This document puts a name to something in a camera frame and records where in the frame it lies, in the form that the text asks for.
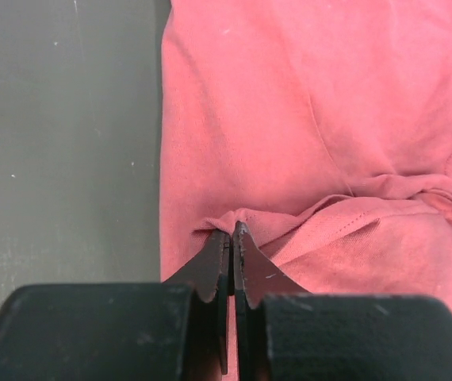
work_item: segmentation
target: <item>dark gray surface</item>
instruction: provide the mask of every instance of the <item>dark gray surface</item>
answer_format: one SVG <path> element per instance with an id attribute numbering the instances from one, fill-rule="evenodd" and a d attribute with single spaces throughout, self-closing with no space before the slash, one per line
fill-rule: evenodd
<path id="1" fill-rule="evenodd" d="M 156 280 L 167 0 L 0 0 L 0 303 Z"/>

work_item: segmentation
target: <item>cloth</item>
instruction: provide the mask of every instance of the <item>cloth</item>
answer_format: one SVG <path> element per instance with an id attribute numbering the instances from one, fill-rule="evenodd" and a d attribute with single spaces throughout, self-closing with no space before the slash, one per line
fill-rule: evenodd
<path id="1" fill-rule="evenodd" d="M 452 310 L 452 0 L 172 5 L 162 278 L 240 220 L 309 291 Z"/>

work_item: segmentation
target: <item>garment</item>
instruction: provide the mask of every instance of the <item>garment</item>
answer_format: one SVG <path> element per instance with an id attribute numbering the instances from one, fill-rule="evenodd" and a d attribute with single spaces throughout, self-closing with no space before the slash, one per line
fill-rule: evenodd
<path id="1" fill-rule="evenodd" d="M 240 220 L 309 291 L 452 310 L 452 0 L 172 5 L 162 278 Z"/>

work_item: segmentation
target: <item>pink fabric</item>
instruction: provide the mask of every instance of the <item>pink fabric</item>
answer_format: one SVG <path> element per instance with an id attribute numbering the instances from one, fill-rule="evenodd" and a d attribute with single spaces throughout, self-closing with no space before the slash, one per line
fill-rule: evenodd
<path id="1" fill-rule="evenodd" d="M 173 0 L 163 90 L 163 279 L 241 220 L 310 291 L 452 309 L 452 0 Z"/>

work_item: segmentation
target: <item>table surface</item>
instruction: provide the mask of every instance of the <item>table surface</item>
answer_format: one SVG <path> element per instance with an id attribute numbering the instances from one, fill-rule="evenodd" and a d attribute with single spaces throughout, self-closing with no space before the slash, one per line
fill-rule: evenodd
<path id="1" fill-rule="evenodd" d="M 167 0 L 0 0 L 0 304 L 159 278 Z"/>

